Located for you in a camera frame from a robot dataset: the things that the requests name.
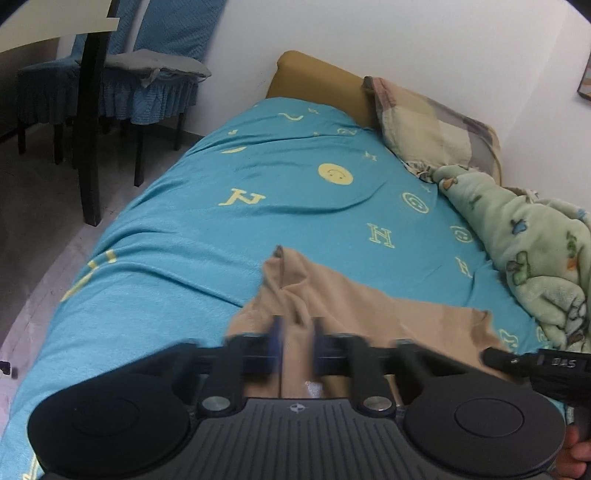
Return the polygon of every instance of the smiley face print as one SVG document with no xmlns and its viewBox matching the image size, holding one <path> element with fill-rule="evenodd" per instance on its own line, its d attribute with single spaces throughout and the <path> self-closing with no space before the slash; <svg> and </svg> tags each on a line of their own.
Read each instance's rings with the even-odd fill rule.
<svg viewBox="0 0 591 480">
<path fill-rule="evenodd" d="M 351 172 L 334 163 L 323 163 L 318 167 L 318 175 L 326 181 L 336 183 L 337 185 L 350 185 L 353 183 Z"/>
</svg>

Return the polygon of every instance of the blue bedsheet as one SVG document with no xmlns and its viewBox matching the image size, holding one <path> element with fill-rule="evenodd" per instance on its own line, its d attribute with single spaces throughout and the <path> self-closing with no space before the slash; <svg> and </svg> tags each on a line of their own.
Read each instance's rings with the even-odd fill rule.
<svg viewBox="0 0 591 480">
<path fill-rule="evenodd" d="M 184 339 L 216 345 L 277 244 L 395 297 L 492 310 L 547 344 L 435 185 L 326 105 L 268 99 L 198 144 L 105 232 L 13 402 L 0 478 L 35 476 L 25 427 L 51 393 Z"/>
</svg>

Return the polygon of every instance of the floor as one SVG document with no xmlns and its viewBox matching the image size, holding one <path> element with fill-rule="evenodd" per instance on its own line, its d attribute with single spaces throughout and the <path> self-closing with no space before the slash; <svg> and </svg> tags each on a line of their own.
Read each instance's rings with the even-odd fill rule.
<svg viewBox="0 0 591 480">
<path fill-rule="evenodd" d="M 58 166 L 53 163 L 51 127 L 29 129 L 25 155 L 17 154 L 16 140 L 0 145 L 0 360 L 14 367 L 12 378 L 0 374 L 0 434 L 57 303 L 100 235 L 190 147 L 186 144 L 175 152 L 171 138 L 163 138 L 168 131 L 156 127 L 145 136 L 145 181 L 140 188 L 133 185 L 133 132 L 129 138 L 121 138 L 117 129 L 99 136 L 103 219 L 97 227 L 82 219 L 77 171 L 70 163 L 71 129 L 64 138 L 66 160 Z"/>
</svg>

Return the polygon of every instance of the table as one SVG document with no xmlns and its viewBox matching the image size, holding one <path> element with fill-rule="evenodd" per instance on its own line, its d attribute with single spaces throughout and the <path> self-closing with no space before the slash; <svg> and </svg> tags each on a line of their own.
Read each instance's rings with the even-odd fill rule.
<svg viewBox="0 0 591 480">
<path fill-rule="evenodd" d="M 100 223 L 96 131 L 100 79 L 119 0 L 0 0 L 0 52 L 64 35 L 88 33 L 80 64 L 72 162 L 77 165 L 84 220 Z"/>
</svg>

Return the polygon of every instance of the finger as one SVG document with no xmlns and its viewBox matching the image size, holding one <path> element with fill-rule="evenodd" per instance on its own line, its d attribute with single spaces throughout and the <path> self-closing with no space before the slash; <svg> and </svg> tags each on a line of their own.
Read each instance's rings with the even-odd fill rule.
<svg viewBox="0 0 591 480">
<path fill-rule="evenodd" d="M 563 448 L 571 448 L 579 442 L 579 429 L 575 425 L 567 425 L 564 434 Z"/>
<path fill-rule="evenodd" d="M 556 473 L 566 478 L 579 478 L 583 476 L 587 464 L 584 462 L 576 462 L 571 460 L 570 462 L 556 463 Z"/>
<path fill-rule="evenodd" d="M 575 460 L 580 460 L 582 462 L 591 461 L 591 442 L 577 443 L 577 445 L 570 449 L 570 455 Z"/>
</svg>

